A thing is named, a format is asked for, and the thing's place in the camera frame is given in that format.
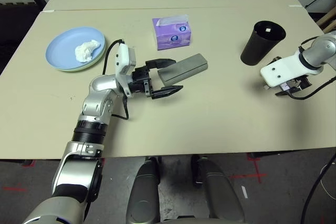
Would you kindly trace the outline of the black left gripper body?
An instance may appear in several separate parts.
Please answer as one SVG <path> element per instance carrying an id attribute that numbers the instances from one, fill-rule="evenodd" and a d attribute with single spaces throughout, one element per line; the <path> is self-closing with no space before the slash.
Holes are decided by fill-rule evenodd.
<path id="1" fill-rule="evenodd" d="M 131 73 L 131 82 L 128 84 L 131 94 L 143 93 L 146 97 L 153 99 L 153 87 L 149 75 L 150 68 L 148 66 L 135 68 Z"/>

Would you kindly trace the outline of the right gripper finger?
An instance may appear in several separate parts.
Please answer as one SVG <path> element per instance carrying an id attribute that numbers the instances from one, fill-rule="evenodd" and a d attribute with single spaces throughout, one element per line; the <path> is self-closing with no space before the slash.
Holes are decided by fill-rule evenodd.
<path id="1" fill-rule="evenodd" d="M 298 89 L 288 89 L 288 90 L 277 92 L 275 96 L 286 96 L 286 95 L 293 94 L 296 92 L 298 92 Z"/>

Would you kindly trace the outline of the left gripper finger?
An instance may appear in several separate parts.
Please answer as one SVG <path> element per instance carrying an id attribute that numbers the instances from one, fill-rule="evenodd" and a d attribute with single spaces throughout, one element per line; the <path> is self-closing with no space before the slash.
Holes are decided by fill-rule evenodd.
<path id="1" fill-rule="evenodd" d="M 181 89 L 183 89 L 183 86 L 167 86 L 167 87 L 162 87 L 159 90 L 155 90 L 151 94 L 152 99 L 159 99 L 159 98 L 164 98 L 168 97 L 174 93 L 179 92 Z"/>
<path id="2" fill-rule="evenodd" d="M 175 60 L 173 59 L 153 59 L 145 62 L 148 70 L 166 68 L 173 64 L 175 64 Z"/>

